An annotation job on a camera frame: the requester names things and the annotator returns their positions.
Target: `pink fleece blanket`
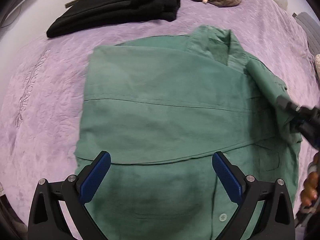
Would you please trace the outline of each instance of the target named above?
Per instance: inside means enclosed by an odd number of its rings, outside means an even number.
[[[154,35],[191,33],[203,24],[231,29],[245,50],[285,81],[295,102],[312,107],[319,103],[306,34],[272,0],[243,0],[232,8],[181,0],[177,20],[170,23],[158,20],[105,26],[52,40],[42,36],[25,46],[13,63],[18,67],[0,115],[0,181],[24,223],[28,224],[38,180],[61,181],[75,171],[73,152],[85,66],[93,48]],[[295,212],[314,152],[304,140]]]

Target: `blue gripper pad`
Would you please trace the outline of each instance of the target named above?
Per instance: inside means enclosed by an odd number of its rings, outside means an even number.
[[[212,156],[212,167],[230,200],[239,205],[242,202],[242,187],[218,153],[215,153]]]
[[[92,200],[110,166],[111,156],[105,152],[80,186],[79,201],[82,205]]]

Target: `button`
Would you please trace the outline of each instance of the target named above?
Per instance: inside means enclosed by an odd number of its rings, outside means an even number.
[[[226,220],[227,220],[227,214],[221,214],[221,215],[219,216],[219,220],[220,220],[221,222],[226,221]]]

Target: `green shirt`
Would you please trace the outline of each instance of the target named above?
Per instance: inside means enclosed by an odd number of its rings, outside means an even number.
[[[288,97],[284,82],[230,30],[95,48],[75,155],[79,172],[101,150],[111,154],[86,204],[107,238],[215,239],[237,207],[212,168],[216,151],[244,174],[283,178],[293,200],[301,137],[274,108],[279,95]]]

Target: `bed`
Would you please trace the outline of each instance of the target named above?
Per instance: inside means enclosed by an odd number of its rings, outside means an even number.
[[[24,46],[12,61],[12,76],[0,114],[0,181],[11,206],[28,224],[33,194],[40,178],[49,182],[74,174],[74,151],[82,112],[85,67],[100,44],[191,33],[199,25],[231,29],[243,48],[258,57],[288,86],[292,100],[313,107],[320,89],[307,37],[295,19],[273,0],[243,0],[239,6],[218,8],[181,0],[177,20],[104,26],[47,39],[45,35]],[[299,187],[315,150],[303,140],[299,155]],[[70,229],[75,227],[65,206]]]

